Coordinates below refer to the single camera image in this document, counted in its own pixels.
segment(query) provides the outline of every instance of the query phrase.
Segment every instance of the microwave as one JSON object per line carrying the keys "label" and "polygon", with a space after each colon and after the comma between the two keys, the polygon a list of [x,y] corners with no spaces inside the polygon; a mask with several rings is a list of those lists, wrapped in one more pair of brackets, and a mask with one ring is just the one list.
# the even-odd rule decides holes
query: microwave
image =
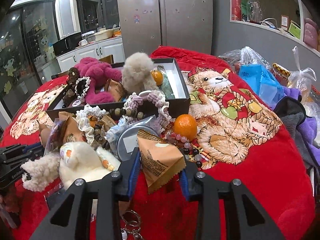
{"label": "microwave", "polygon": [[53,44],[53,50],[56,57],[61,56],[79,46],[82,40],[81,32],[71,34]]}

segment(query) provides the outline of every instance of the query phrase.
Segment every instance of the metal bolt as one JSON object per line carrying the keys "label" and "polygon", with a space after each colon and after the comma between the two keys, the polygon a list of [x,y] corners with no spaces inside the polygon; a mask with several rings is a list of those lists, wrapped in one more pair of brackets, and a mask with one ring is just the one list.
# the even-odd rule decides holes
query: metal bolt
{"label": "metal bolt", "polygon": [[204,173],[203,171],[198,171],[198,172],[196,173],[196,175],[197,175],[197,177],[200,178],[200,179],[202,179],[202,178],[205,177],[205,173]]}
{"label": "metal bolt", "polygon": [[84,183],[83,179],[76,179],[75,184],[76,186],[81,186]]}
{"label": "metal bolt", "polygon": [[239,180],[239,179],[234,179],[234,180],[232,181],[232,183],[233,183],[233,185],[240,186],[240,185],[241,185],[241,180]]}
{"label": "metal bolt", "polygon": [[119,172],[119,171],[113,171],[113,172],[111,172],[111,177],[117,178],[117,177],[119,177],[119,176],[120,176],[120,172]]}

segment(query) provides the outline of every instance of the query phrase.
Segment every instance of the magenta stuffed animal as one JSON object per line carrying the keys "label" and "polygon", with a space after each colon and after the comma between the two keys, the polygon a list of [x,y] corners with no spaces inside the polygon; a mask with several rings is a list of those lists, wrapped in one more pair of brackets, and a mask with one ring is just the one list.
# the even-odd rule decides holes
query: magenta stuffed animal
{"label": "magenta stuffed animal", "polygon": [[109,92],[95,93],[95,90],[105,85],[108,79],[121,81],[120,70],[113,69],[110,64],[99,61],[92,57],[85,57],[80,63],[75,65],[79,70],[80,77],[90,77],[90,85],[85,96],[85,102],[90,105],[114,102],[113,96]]}

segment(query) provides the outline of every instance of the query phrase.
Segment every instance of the kitchen cabinet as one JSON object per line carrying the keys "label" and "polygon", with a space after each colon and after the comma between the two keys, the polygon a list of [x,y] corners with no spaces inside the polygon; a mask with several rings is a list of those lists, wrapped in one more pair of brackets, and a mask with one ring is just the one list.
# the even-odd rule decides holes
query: kitchen cabinet
{"label": "kitchen cabinet", "polygon": [[62,72],[65,72],[78,63],[76,52],[72,51],[57,58]]}
{"label": "kitchen cabinet", "polygon": [[93,57],[96,59],[101,59],[101,56],[99,54],[99,47],[98,44],[85,46],[81,49],[76,50],[76,59],[78,62],[84,57]]}
{"label": "kitchen cabinet", "polygon": [[111,41],[103,41],[98,43],[99,53],[101,58],[113,55],[113,62],[124,62],[124,50],[122,45],[122,39],[115,39]]}

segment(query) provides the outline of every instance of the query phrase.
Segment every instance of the blue plastic packaging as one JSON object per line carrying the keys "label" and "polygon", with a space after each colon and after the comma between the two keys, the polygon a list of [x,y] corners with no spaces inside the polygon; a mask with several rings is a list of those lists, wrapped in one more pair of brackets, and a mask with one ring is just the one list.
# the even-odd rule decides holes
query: blue plastic packaging
{"label": "blue plastic packaging", "polygon": [[283,87],[262,65],[243,65],[241,77],[268,106],[276,105],[284,96]]}

